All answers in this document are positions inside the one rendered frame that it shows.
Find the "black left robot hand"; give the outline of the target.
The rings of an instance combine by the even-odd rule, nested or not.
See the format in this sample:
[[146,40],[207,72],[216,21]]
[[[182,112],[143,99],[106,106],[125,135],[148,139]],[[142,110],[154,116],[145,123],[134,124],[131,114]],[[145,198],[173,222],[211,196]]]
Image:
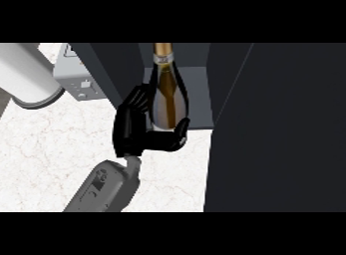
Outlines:
[[149,85],[134,86],[118,105],[112,144],[117,157],[140,156],[143,150],[176,151],[186,141],[189,118],[183,118],[171,131],[146,130]]

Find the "dark wine bottle gold foil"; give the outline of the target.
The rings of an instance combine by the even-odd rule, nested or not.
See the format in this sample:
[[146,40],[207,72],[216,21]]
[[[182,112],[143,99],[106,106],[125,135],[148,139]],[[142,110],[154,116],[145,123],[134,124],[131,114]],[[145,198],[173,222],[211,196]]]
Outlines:
[[188,117],[188,97],[173,61],[171,43],[154,43],[149,86],[149,119],[154,130],[173,131],[179,121]]

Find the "dark grey cabinet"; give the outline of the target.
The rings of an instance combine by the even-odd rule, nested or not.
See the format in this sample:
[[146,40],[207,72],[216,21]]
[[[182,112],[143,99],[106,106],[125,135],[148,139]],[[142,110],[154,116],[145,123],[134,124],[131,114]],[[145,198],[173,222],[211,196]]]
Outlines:
[[[213,129],[239,76],[250,43],[173,43],[188,95],[189,129]],[[114,108],[131,88],[151,79],[151,43],[71,43]]]

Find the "dark grey cabinet door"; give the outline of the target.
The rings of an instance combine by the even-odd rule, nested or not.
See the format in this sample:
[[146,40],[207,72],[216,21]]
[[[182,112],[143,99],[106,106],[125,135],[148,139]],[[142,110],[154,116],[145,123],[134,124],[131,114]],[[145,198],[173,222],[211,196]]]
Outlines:
[[346,212],[346,44],[254,44],[210,140],[205,211]]

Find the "pale grey appliance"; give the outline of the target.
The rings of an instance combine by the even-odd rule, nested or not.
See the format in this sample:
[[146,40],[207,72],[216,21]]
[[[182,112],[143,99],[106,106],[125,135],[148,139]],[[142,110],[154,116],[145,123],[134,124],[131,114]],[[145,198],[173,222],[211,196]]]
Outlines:
[[77,101],[90,101],[106,97],[68,43],[60,46],[53,78]]

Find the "white cylinder with grey rim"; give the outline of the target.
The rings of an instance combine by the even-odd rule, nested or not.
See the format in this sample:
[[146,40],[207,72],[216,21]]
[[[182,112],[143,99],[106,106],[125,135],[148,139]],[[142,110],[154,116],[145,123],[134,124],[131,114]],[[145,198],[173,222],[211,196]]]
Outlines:
[[32,43],[0,43],[0,88],[26,110],[50,106],[65,93],[53,65]]

